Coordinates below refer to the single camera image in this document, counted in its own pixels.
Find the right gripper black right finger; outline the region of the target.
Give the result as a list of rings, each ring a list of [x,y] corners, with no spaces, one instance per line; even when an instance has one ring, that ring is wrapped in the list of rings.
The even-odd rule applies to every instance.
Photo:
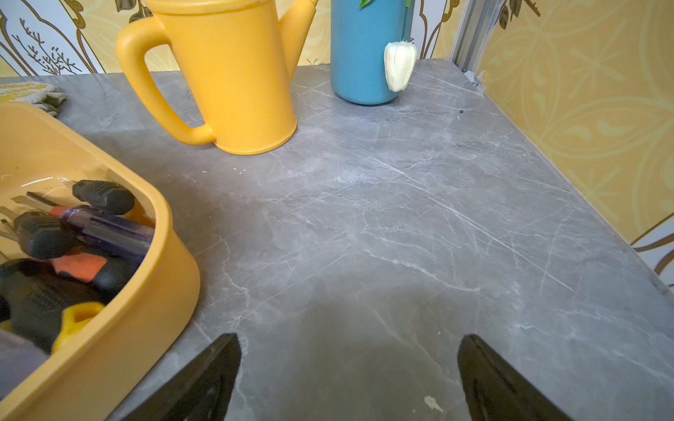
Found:
[[[473,420],[570,418],[476,334],[462,338],[457,364]]]

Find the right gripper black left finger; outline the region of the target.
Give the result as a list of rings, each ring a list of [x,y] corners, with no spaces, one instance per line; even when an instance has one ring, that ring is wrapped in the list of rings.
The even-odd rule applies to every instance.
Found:
[[[238,335],[224,333],[127,420],[223,420],[242,362]]]

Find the black yellow handle screwdriver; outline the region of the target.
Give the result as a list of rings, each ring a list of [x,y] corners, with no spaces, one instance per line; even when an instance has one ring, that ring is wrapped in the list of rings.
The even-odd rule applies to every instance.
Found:
[[[12,331],[52,354],[61,334],[62,313],[82,303],[104,302],[84,283],[60,277],[51,265],[32,259],[1,264],[1,298],[9,305]]]

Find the yellow plastic storage box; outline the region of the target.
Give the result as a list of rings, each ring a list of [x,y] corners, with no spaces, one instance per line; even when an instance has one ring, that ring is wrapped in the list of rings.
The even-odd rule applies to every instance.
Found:
[[[47,112],[1,106],[1,203],[28,191],[64,199],[64,178],[107,178],[154,220],[149,253],[128,285],[1,403],[4,420],[103,420],[181,335],[200,293],[198,264],[152,184]]]

